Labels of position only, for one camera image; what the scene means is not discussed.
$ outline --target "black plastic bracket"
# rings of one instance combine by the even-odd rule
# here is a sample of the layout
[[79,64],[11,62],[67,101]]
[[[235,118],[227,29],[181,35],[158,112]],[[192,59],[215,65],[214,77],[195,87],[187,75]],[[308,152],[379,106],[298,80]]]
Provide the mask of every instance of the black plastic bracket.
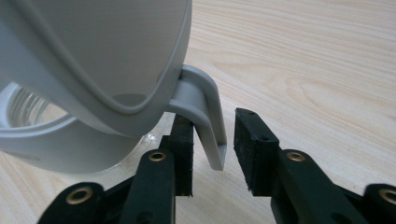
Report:
[[175,163],[165,149],[140,159],[120,223],[175,223]]
[[252,111],[235,111],[234,149],[252,194],[272,197],[277,223],[396,222],[395,187],[370,185],[363,197],[339,188],[306,153],[281,150]]

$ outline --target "transparent kettle base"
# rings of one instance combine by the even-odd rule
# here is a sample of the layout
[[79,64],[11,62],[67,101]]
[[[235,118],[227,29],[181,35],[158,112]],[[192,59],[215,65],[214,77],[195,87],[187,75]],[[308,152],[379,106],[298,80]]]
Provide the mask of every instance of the transparent kettle base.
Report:
[[2,128],[34,126],[67,114],[59,106],[36,96],[16,83],[9,83],[0,92],[0,105]]

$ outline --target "brass screw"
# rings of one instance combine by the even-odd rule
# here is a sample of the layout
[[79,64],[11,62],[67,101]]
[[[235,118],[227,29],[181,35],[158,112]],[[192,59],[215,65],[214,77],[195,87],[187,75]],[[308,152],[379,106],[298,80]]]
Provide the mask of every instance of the brass screw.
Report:
[[396,204],[396,191],[391,189],[381,189],[379,195],[388,203]]
[[166,154],[163,152],[153,152],[149,154],[148,158],[151,161],[163,161],[166,158]]
[[73,190],[66,197],[66,202],[69,204],[84,203],[93,195],[91,187],[82,187]]
[[299,153],[299,152],[288,152],[288,154],[286,154],[286,156],[291,159],[292,161],[304,161],[305,160],[305,156],[303,156],[303,154]]

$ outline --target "wooden table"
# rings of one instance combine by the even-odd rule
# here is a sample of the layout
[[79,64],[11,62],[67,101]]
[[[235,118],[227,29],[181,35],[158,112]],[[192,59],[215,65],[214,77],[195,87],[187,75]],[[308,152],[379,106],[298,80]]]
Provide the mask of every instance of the wooden table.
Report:
[[[216,172],[195,138],[194,197],[177,198],[177,223],[275,223],[270,200],[248,192],[233,151],[237,107],[257,112],[282,148],[311,155],[335,184],[359,194],[369,183],[396,185],[394,1],[194,0],[186,63],[218,84],[229,144]],[[56,174],[1,153],[0,223],[35,223],[74,183],[109,188],[132,175],[171,118],[98,174]]]

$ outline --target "electric kettle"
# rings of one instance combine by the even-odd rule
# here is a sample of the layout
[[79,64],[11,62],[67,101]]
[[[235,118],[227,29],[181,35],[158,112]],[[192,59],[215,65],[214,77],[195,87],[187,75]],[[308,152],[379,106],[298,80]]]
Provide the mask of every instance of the electric kettle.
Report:
[[226,135],[214,81],[183,65],[191,0],[0,0],[0,150],[38,167],[117,164],[165,111],[213,169]]

